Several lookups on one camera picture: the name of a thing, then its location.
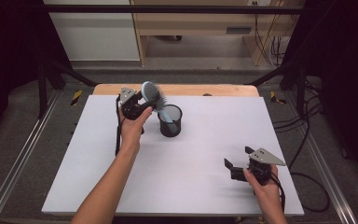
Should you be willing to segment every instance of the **black mesh cup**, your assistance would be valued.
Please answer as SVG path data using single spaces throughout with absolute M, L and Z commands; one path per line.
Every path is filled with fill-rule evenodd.
M 177 105 L 165 105 L 163 111 L 158 112 L 159 129 L 166 137 L 175 137 L 181 130 L 182 110 Z

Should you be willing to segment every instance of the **aluminum rail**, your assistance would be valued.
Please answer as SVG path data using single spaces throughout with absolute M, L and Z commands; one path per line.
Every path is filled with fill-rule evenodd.
M 24 169 L 29 157 L 31 156 L 31 153 L 34 150 L 34 146 L 36 145 L 40 134 L 43 132 L 60 95 L 60 91 L 54 91 L 52 93 L 48 102 L 49 106 L 45 116 L 37 120 L 33 130 L 31 131 L 30 135 L 28 136 L 28 139 L 22 147 L 19 156 L 17 157 L 4 183 L 2 184 L 0 188 L 0 213 L 2 212 L 2 209 L 4 208 L 7 199 L 10 196 L 10 193 L 12 192 L 18 179 L 20 178 L 21 172 Z
M 288 100 L 289 105 L 292 107 L 293 112 L 297 115 L 296 112 L 296 104 L 295 104 L 295 96 L 292 91 L 286 91 L 284 93 L 286 95 L 286 99 Z M 303 134 L 305 135 L 307 130 L 307 125 L 301 125 L 301 129 Z M 324 159 L 324 156 L 321 153 L 318 145 L 316 144 L 315 139 L 312 136 L 311 131 L 307 137 L 307 143 L 310 147 L 310 155 L 312 157 L 313 162 L 315 162 L 315 167 L 318 170 L 319 175 L 321 176 L 322 181 L 324 182 L 324 186 L 327 190 L 327 193 L 330 196 L 331 202 L 336 208 L 337 214 L 341 219 L 343 224 L 356 224 L 357 220 L 345 199 L 344 194 L 342 193 L 341 188 L 339 187 L 336 178 L 331 172 L 330 167 Z

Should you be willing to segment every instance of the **white board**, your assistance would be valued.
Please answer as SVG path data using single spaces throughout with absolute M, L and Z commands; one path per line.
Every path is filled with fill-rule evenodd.
M 72 215 L 115 157 L 116 96 L 91 95 L 42 212 Z M 244 147 L 265 148 L 284 161 L 263 98 L 168 96 L 181 107 L 182 131 L 159 132 L 156 113 L 148 119 L 141 150 L 124 189 L 117 215 L 260 215 L 248 183 L 230 179 L 224 165 L 249 161 Z M 304 215 L 286 166 L 279 167 L 285 214 Z

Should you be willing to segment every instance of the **white cabinet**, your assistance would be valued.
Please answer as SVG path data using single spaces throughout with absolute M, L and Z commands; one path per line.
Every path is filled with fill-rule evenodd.
M 129 5 L 128 0 L 44 0 L 45 4 Z M 130 13 L 50 13 L 70 61 L 139 61 Z

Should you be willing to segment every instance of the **human arm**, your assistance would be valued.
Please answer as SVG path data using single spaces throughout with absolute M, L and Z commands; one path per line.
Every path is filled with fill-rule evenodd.
M 118 202 L 140 149 L 142 127 L 149 118 L 148 107 L 137 120 L 122 121 L 120 151 L 103 177 L 77 209 L 71 223 L 111 223 Z
M 275 176 L 278 176 L 278 168 L 276 165 L 271 165 L 271 172 L 275 174 Z M 258 205 L 267 223 L 286 224 L 287 221 L 282 210 L 278 186 L 272 180 L 269 180 L 265 186 L 261 186 L 248 169 L 243 169 L 243 173 L 255 191 Z

